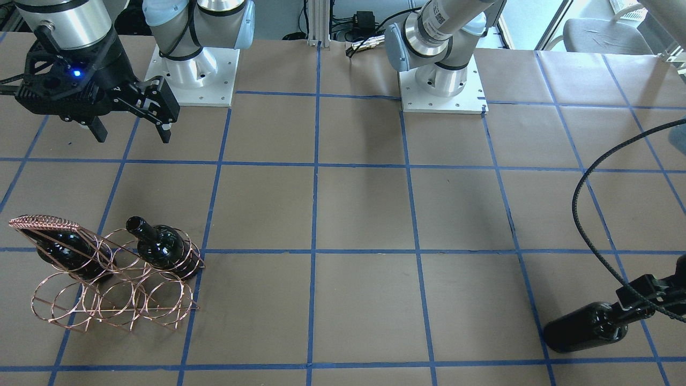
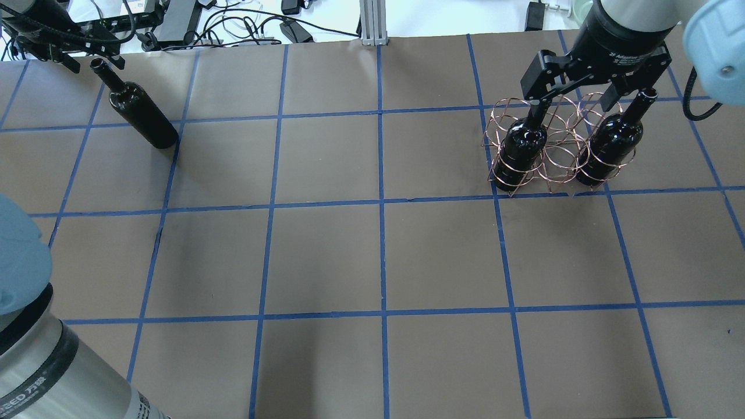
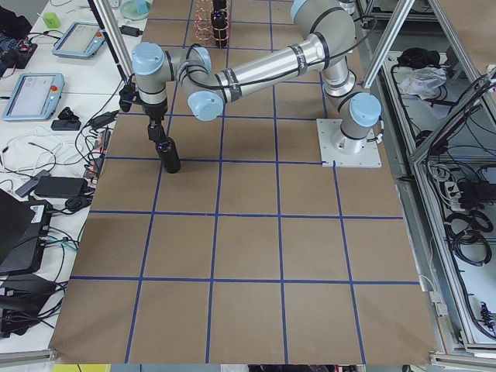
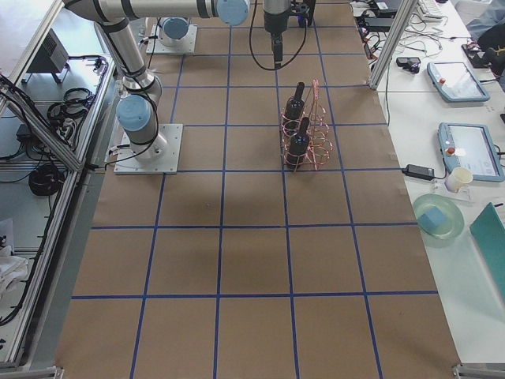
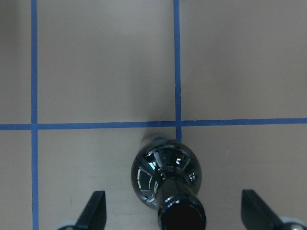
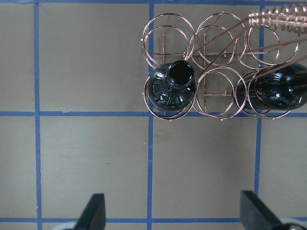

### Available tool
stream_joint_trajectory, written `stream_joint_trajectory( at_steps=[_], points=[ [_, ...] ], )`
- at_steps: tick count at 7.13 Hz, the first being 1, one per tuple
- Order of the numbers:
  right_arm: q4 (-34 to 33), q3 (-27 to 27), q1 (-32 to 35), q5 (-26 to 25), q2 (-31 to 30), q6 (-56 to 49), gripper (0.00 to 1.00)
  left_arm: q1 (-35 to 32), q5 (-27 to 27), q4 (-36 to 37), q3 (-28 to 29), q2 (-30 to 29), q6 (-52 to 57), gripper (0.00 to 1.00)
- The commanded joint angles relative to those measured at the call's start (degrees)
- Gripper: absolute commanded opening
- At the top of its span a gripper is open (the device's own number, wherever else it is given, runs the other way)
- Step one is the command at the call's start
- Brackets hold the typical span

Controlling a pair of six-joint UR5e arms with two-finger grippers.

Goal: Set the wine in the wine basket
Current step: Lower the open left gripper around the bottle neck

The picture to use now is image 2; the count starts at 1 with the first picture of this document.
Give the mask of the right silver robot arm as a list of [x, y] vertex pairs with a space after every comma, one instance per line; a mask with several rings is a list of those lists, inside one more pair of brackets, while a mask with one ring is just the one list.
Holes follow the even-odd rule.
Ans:
[[608, 111], [620, 98], [654, 85], [671, 62], [665, 38], [683, 24], [682, 45], [706, 94], [743, 105], [742, 1], [595, 1], [569, 53], [543, 49], [521, 78], [537, 127], [556, 96], [608, 83]]

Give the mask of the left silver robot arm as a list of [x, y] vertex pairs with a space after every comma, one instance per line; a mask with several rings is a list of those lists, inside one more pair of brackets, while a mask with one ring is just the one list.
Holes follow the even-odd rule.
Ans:
[[[112, 105], [154, 146], [178, 139], [143, 88], [125, 82], [120, 39], [100, 21], [88, 31], [56, 1], [3, 1], [2, 22], [14, 29], [40, 61], [61, 63], [74, 73], [80, 64], [69, 51], [97, 58], [93, 71], [113, 89]], [[31, 217], [2, 196], [2, 417], [165, 418], [149, 398], [51, 313], [52, 255]]]

